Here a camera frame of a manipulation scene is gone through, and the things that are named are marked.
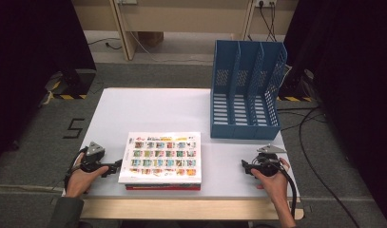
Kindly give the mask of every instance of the stack of books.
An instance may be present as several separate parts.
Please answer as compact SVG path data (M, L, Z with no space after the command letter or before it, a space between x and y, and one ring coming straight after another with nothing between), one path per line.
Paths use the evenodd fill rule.
M200 190L200 132L130 132L119 183L126 190Z

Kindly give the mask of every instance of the power outlet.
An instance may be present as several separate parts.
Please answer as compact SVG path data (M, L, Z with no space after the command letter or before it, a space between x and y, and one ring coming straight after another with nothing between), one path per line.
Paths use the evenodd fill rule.
M256 7L260 6L260 1L263 2L264 8L271 8L272 4L274 4L274 6L277 4L277 0L256 0Z

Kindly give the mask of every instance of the black curtain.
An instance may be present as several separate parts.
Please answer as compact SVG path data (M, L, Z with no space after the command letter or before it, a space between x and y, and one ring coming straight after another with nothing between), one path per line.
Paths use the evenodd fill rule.
M70 0L0 1L0 153L17 140L57 71L96 69Z

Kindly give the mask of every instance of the hand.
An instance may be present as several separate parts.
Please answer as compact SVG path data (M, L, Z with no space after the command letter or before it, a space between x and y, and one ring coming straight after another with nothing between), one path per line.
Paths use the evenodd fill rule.
M75 164L81 163L81 159L84 155L84 153L81 153ZM103 166L91 173L84 172L81 169L75 170L69 178L65 197L79 198L83 193L88 192L93 181L95 181L97 177L103 175L108 169L108 166Z
M287 168L290 167L285 159L280 158L280 162ZM261 181L258 188L264 189L273 202L281 227L295 227L296 223L290 214L287 202L287 178L280 171L272 177L266 177L257 169L251 169L250 171Z
M286 165L288 168L290 167L285 159L280 158L280 162L282 165ZM282 172L279 171L272 177L266 177L257 169L251 169L250 171L256 178L261 181L261 184L259 184L257 187L259 189L264 189L274 203L281 200L287 201L288 180L282 174Z

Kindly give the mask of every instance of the controller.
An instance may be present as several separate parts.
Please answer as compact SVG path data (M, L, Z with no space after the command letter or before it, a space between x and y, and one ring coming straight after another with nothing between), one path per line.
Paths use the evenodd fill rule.
M81 159L80 164L74 166L75 161L77 160L80 153L85 153L85 155ZM68 182L72 172L74 172L78 168L80 168L84 172L91 173L101 168L102 166L108 166L108 170L103 175L101 175L102 178L105 178L107 177L107 175L115 174L118 168L122 166L122 160L118 160L115 163L101 163L100 160L105 155L105 149L95 142L91 142L89 144L89 147L86 146L84 149L80 150L80 153L74 158L65 175L64 181L66 190L68 188Z
M117 169L122 166L122 160L115 163L101 163L100 160L105 155L105 149L95 142L91 142L89 147L82 149L80 152L86 153L80 164L80 168L84 172L91 173L102 166L108 166L109 169L101 176L105 178L109 174L115 174Z
M242 167L244 168L245 174L253 176L250 170L255 168L266 177L271 177L279 172L281 164L276 154L259 153L259 155L252 161L251 164L242 160Z

